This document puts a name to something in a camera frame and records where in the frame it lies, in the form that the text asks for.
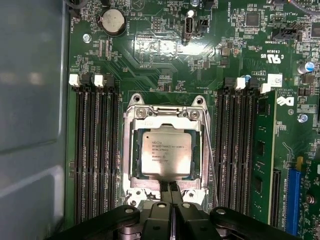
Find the white label sticker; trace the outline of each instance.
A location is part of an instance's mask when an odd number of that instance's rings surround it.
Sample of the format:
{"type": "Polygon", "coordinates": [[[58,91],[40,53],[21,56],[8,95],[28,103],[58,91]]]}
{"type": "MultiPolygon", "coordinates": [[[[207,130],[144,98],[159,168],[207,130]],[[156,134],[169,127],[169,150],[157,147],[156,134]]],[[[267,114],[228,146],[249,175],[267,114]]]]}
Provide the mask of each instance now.
{"type": "Polygon", "coordinates": [[[268,84],[273,88],[282,88],[282,74],[268,74],[268,84]]]}

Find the screw hole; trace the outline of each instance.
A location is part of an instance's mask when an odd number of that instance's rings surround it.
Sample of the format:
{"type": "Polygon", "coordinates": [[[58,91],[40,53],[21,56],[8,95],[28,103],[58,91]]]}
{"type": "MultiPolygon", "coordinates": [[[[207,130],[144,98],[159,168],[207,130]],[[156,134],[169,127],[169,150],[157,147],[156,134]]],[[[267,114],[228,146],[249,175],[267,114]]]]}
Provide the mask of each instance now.
{"type": "Polygon", "coordinates": [[[203,100],[202,98],[198,98],[198,99],[196,100],[196,103],[197,103],[197,104],[203,104],[203,103],[204,103],[204,100],[203,100]]]}
{"type": "Polygon", "coordinates": [[[139,96],[134,96],[133,97],[133,101],[135,101],[136,103],[140,101],[140,97],[139,96]]]}

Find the gray chassis wall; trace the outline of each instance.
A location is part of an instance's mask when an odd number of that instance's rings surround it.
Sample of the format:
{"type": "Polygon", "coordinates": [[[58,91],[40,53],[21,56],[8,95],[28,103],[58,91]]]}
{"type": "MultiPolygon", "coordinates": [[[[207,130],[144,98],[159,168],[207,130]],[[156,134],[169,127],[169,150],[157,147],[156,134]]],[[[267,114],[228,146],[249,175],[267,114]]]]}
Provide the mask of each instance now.
{"type": "Polygon", "coordinates": [[[62,0],[1,1],[3,240],[40,240],[64,215],[69,39],[65,10],[62,0]]]}

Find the pcie slot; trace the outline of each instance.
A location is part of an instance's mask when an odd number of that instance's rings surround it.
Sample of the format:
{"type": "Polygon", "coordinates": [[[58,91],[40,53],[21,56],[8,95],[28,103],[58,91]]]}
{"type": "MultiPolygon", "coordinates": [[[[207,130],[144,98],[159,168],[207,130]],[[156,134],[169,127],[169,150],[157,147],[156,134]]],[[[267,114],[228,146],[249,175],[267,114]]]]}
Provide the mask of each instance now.
{"type": "Polygon", "coordinates": [[[280,197],[281,171],[273,169],[272,195],[271,195],[271,217],[270,225],[277,228],[279,223],[279,197],[280,197]]]}
{"type": "Polygon", "coordinates": [[[238,210],[238,162],[239,162],[239,144],[241,129],[241,96],[236,95],[233,101],[233,123],[231,137],[231,175],[230,175],[230,201],[229,208],[238,210]]]}
{"type": "Polygon", "coordinates": [[[289,169],[285,231],[294,236],[298,234],[300,182],[301,172],[289,169]]]}

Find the cable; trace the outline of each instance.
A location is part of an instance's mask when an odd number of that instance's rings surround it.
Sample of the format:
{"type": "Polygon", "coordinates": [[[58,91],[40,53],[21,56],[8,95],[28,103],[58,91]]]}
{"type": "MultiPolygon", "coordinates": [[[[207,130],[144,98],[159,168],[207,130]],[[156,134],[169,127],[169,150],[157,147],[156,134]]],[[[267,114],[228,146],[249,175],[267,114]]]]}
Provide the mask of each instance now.
{"type": "Polygon", "coordinates": [[[295,6],[297,9],[301,10],[305,14],[320,16],[320,11],[312,11],[312,10],[306,9],[303,6],[301,6],[299,3],[297,3],[296,0],[288,0],[288,1],[289,3],[291,3],[293,6],[295,6]]]}
{"type": "Polygon", "coordinates": [[[80,2],[79,4],[74,4],[70,2],[70,0],[63,0],[63,1],[65,2],[65,4],[67,4],[69,7],[73,9],[82,9],[89,2],[89,0],[82,0],[82,2],[80,2]]]}

